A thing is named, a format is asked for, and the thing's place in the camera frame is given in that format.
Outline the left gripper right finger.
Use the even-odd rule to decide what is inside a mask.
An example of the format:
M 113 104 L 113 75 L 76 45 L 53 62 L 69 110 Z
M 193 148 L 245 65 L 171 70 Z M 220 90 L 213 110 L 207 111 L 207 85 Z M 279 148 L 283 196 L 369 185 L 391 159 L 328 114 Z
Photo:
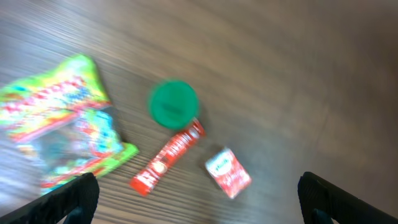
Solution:
M 298 197 L 305 224 L 397 224 L 397 218 L 371 206 L 312 172 L 298 182 Z

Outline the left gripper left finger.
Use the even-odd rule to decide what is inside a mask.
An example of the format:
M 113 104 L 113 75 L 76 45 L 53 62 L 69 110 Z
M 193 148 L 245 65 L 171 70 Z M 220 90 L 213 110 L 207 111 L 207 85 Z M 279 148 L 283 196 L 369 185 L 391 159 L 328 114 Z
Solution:
M 90 224 L 98 204 L 100 187 L 88 172 L 1 217 L 8 224 Z

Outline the Haribo gummy worms bag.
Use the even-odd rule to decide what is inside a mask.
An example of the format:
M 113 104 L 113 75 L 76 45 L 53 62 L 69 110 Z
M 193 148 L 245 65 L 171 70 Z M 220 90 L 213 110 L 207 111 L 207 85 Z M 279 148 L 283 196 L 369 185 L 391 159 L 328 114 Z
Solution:
M 86 172 L 104 176 L 139 152 L 122 140 L 96 64 L 84 54 L 2 87 L 1 130 L 39 170 L 42 195 Z

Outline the red Nescafe stick packet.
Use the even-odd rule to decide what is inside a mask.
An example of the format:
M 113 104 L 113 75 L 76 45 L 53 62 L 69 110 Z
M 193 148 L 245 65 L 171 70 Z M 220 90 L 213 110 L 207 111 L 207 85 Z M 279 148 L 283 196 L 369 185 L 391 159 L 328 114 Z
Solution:
M 192 124 L 174 135 L 158 154 L 130 181 L 130 186 L 143 196 L 151 193 L 167 171 L 205 135 L 196 118 Z

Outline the small red carton box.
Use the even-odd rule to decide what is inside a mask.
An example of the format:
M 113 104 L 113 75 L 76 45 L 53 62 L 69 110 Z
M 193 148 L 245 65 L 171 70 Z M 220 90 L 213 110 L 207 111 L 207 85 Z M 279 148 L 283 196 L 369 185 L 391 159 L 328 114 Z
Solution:
M 234 199 L 252 182 L 246 169 L 237 160 L 232 150 L 227 147 L 207 160 L 205 167 L 230 199 Z

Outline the green lid jar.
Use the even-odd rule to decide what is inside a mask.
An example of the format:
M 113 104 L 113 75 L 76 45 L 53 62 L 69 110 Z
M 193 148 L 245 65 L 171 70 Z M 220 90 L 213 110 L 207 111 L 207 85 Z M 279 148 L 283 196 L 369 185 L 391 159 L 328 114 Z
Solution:
M 195 90 L 177 79 L 156 84 L 147 105 L 152 119 L 167 129 L 183 129 L 200 114 L 200 100 Z

